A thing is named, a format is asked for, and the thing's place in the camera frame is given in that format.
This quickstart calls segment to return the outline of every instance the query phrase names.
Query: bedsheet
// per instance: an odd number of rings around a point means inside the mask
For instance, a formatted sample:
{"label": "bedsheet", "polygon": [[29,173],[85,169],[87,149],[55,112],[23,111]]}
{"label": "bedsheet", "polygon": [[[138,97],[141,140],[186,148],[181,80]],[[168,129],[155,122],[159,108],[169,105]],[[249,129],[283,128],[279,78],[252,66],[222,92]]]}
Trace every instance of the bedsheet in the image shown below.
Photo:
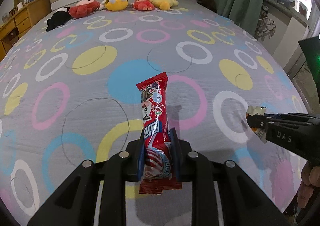
{"label": "bedsheet", "polygon": [[[281,67],[251,35],[206,8],[96,11],[45,31],[34,26],[0,64],[0,196],[21,225],[82,160],[107,160],[139,138],[138,82],[169,76],[167,110],[179,138],[210,160],[235,160],[284,211],[302,158],[248,128],[248,105],[306,113]],[[128,225],[190,225],[191,184],[138,195]]]}

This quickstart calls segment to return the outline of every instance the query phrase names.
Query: human hand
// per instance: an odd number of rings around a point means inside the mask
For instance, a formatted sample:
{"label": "human hand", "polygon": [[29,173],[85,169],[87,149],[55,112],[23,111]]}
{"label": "human hand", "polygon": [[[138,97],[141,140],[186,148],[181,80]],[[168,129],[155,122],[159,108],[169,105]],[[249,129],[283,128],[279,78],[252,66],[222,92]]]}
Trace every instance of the human hand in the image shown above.
{"label": "human hand", "polygon": [[302,182],[298,192],[298,206],[304,208],[313,194],[313,187],[320,187],[320,166],[315,166],[311,170],[309,162],[307,162],[302,169],[301,178]]}

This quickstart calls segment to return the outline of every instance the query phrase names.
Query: wooden cabinet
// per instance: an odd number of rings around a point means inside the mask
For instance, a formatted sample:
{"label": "wooden cabinet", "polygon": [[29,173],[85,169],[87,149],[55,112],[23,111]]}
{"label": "wooden cabinet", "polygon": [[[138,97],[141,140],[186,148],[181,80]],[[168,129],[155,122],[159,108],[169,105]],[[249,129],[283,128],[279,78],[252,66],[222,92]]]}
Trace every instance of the wooden cabinet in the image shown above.
{"label": "wooden cabinet", "polygon": [[2,61],[4,57],[5,57],[5,49],[3,47],[2,42],[0,41],[0,61]]}
{"label": "wooden cabinet", "polygon": [[20,24],[23,20],[25,20],[28,17],[28,11],[27,9],[24,9],[21,11],[15,18],[14,20],[16,21],[16,24]]}
{"label": "wooden cabinet", "polygon": [[10,33],[16,27],[14,19],[10,20],[1,30],[0,30],[0,39],[5,38],[7,34]]}
{"label": "wooden cabinet", "polygon": [[0,61],[4,58],[2,56],[3,51],[5,55],[18,38],[23,37],[31,27],[50,12],[50,0],[34,0],[20,9],[19,12],[15,13],[15,15],[0,28]]}
{"label": "wooden cabinet", "polygon": [[31,23],[30,23],[30,19],[27,18],[23,20],[20,24],[18,24],[19,34],[23,33],[29,27],[31,27]]}

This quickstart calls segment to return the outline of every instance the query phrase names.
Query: yellow stuffed toy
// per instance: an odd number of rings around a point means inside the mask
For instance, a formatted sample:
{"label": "yellow stuffed toy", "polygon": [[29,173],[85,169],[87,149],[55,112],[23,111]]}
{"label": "yellow stuffed toy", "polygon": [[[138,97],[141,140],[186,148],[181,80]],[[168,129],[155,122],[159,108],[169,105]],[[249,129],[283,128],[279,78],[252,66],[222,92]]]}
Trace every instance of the yellow stuffed toy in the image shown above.
{"label": "yellow stuffed toy", "polygon": [[99,10],[120,11],[126,9],[128,4],[128,0],[103,0]]}
{"label": "yellow stuffed toy", "polygon": [[172,6],[178,6],[177,0],[150,0],[150,2],[161,10],[169,10]]}

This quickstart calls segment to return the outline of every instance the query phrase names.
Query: screw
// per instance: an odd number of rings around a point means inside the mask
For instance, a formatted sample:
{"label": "screw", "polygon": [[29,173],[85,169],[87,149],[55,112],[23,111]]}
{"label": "screw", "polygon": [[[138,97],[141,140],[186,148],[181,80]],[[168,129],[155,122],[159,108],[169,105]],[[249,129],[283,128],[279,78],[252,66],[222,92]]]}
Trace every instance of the screw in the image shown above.
{"label": "screw", "polygon": [[87,167],[90,167],[92,165],[92,162],[90,160],[84,160],[82,162],[82,166],[87,168]]}
{"label": "screw", "polygon": [[127,151],[121,151],[121,152],[119,153],[119,156],[120,156],[121,158],[126,158],[126,157],[129,156],[129,152],[127,152]]}
{"label": "screw", "polygon": [[233,162],[232,160],[228,160],[228,161],[226,162],[226,166],[227,166],[227,167],[230,167],[230,168],[234,168],[234,167],[236,166],[236,163]]}
{"label": "screw", "polygon": [[191,158],[196,158],[196,157],[198,157],[198,153],[195,152],[195,151],[191,151],[191,152],[188,153],[188,156],[191,157]]}

